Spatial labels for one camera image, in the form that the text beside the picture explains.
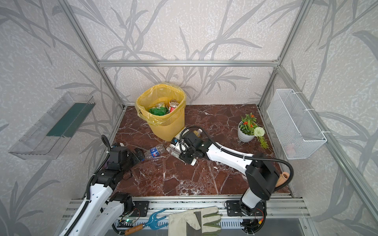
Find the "clear bottle blue label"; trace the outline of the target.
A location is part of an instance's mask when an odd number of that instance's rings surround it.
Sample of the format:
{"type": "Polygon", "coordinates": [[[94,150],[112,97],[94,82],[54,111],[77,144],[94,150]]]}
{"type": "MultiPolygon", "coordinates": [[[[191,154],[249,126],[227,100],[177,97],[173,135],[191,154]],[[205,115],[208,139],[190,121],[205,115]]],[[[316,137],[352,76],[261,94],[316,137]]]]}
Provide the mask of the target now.
{"type": "Polygon", "coordinates": [[[145,159],[154,159],[160,157],[163,153],[166,152],[166,149],[163,144],[159,144],[144,153],[145,159]]]}

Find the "small clear grey bottle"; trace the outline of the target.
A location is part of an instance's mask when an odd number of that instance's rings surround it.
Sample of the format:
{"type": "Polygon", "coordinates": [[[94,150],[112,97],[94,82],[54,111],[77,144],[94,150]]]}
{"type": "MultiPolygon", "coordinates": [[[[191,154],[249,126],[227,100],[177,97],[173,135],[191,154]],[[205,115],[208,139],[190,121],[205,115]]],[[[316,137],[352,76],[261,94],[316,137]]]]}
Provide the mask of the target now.
{"type": "Polygon", "coordinates": [[[180,153],[177,151],[177,149],[176,149],[175,147],[171,147],[171,146],[169,146],[169,147],[166,148],[166,151],[167,151],[170,155],[174,156],[175,158],[177,158],[177,159],[180,158],[180,153]]]}

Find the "green plastic bottle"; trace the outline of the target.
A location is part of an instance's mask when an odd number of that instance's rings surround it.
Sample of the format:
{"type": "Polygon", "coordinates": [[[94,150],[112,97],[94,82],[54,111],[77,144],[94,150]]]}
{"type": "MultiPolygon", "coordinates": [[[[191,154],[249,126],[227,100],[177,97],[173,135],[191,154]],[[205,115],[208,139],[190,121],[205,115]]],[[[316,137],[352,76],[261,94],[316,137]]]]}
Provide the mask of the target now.
{"type": "Polygon", "coordinates": [[[166,107],[153,107],[149,109],[149,113],[154,116],[165,116],[169,112],[168,108],[166,107]]]}

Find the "clear bottle red label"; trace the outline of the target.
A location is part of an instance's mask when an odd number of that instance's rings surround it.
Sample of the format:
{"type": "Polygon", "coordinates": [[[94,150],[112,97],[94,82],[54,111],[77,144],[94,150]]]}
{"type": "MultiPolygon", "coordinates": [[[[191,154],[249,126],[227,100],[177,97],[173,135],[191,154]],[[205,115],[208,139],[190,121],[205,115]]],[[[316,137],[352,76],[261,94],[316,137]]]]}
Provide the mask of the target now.
{"type": "Polygon", "coordinates": [[[168,111],[170,113],[173,112],[179,105],[180,105],[180,102],[178,102],[176,99],[171,99],[169,102],[168,111]]]}

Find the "yellow liquid bottle red label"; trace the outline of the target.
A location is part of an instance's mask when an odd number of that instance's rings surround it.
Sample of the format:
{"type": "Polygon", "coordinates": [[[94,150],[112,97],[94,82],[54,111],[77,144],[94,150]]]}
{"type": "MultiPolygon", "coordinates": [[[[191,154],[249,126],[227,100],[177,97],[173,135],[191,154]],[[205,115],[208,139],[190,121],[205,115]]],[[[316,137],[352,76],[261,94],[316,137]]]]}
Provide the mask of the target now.
{"type": "Polygon", "coordinates": [[[197,130],[194,130],[193,133],[197,136],[197,137],[201,137],[202,135],[202,129],[197,129],[197,130]]]}

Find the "white green label bottle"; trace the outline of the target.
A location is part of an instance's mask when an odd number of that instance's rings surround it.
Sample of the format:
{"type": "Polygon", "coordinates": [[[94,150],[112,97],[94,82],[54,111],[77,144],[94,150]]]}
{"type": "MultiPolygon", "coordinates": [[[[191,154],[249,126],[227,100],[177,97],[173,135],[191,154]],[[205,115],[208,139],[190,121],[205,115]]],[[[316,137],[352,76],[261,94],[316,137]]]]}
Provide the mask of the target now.
{"type": "Polygon", "coordinates": [[[178,147],[180,145],[180,143],[183,141],[183,139],[185,138],[185,135],[186,133],[189,132],[189,129],[185,130],[185,131],[181,131],[180,133],[178,133],[172,140],[171,140],[171,144],[170,146],[171,147],[178,147]]]}

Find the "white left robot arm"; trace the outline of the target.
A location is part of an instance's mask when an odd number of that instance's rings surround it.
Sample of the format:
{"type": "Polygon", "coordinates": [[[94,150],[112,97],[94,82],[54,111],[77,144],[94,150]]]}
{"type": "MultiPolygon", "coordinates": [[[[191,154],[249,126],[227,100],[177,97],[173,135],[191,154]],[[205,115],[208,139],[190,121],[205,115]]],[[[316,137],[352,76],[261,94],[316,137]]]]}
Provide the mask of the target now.
{"type": "Polygon", "coordinates": [[[104,164],[107,167],[99,168],[91,176],[84,200],[61,236],[104,236],[118,217],[135,209],[130,194],[112,193],[124,174],[145,159],[144,152],[139,148],[131,151],[123,146],[112,146],[105,135],[101,135],[101,140],[106,146],[104,164]]]}

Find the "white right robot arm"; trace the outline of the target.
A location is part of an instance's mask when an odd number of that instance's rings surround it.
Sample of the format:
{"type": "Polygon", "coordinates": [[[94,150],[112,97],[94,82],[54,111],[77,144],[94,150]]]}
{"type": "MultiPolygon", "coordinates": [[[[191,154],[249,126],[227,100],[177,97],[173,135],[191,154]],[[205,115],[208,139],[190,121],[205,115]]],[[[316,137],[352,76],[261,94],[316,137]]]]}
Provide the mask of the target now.
{"type": "Polygon", "coordinates": [[[286,187],[294,177],[292,165],[281,159],[266,158],[261,152],[243,153],[227,148],[215,142],[206,131],[202,139],[195,132],[199,126],[189,126],[178,133],[177,146],[179,158],[191,164],[194,160],[205,158],[210,161],[227,165],[247,178],[249,187],[239,200],[240,211],[244,215],[252,215],[255,211],[262,212],[263,203],[271,195],[286,187]]]}

